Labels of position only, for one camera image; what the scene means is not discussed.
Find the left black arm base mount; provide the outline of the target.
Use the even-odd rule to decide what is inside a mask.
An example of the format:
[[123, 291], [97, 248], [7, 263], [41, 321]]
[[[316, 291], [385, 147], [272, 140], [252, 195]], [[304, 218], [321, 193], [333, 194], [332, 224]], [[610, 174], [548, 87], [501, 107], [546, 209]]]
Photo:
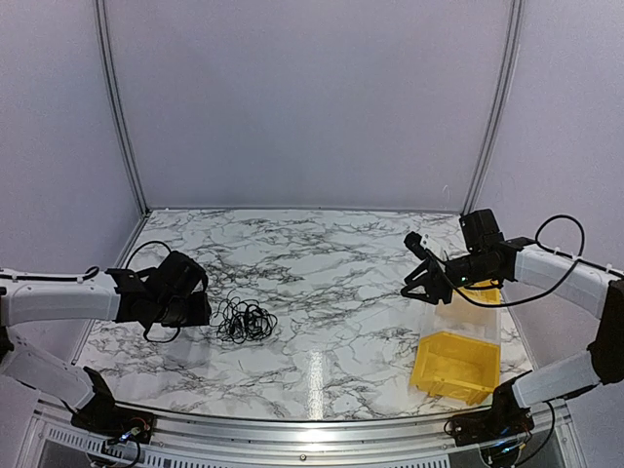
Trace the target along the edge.
[[135, 438], [148, 444], [153, 433], [155, 415], [152, 412], [114, 407], [112, 409], [81, 409], [71, 417], [71, 425], [108, 438], [119, 439], [134, 428]]

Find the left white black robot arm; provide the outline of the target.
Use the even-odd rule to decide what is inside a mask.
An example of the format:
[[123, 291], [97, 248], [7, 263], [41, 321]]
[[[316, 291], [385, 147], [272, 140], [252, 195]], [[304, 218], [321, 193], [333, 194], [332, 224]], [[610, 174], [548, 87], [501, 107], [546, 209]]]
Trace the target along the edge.
[[208, 324], [205, 269], [188, 255], [168, 252], [155, 267], [139, 271], [97, 267], [82, 275], [1, 273], [1, 373], [67, 404], [73, 423], [103, 434], [130, 419], [96, 370], [77, 368], [27, 343], [17, 325], [63, 320], [137, 323], [180, 332]]

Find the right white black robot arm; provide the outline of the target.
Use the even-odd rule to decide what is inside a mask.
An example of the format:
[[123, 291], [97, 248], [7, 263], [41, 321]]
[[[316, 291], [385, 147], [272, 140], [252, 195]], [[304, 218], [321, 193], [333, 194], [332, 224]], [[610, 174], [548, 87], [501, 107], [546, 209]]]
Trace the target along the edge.
[[610, 266], [588, 261], [582, 253], [548, 248], [537, 237], [507, 239], [490, 209], [459, 219], [467, 253], [449, 258], [429, 237], [411, 232], [404, 244], [418, 259], [405, 278], [403, 297], [433, 305], [448, 304], [463, 288], [492, 280], [499, 285], [522, 283], [539, 288], [540, 300], [554, 294], [596, 318], [599, 328], [585, 350], [542, 369], [500, 384], [489, 409], [455, 416], [452, 429], [460, 435], [469, 426], [502, 437], [536, 404], [572, 399], [623, 379], [623, 275]]

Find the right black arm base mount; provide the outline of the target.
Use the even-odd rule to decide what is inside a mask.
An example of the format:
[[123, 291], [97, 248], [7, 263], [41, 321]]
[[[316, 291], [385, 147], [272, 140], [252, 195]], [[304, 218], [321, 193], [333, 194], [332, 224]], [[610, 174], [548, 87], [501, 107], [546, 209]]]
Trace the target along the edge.
[[445, 433], [458, 447], [483, 444], [528, 434], [534, 422], [528, 409], [505, 412], [494, 408], [453, 415], [445, 424]]

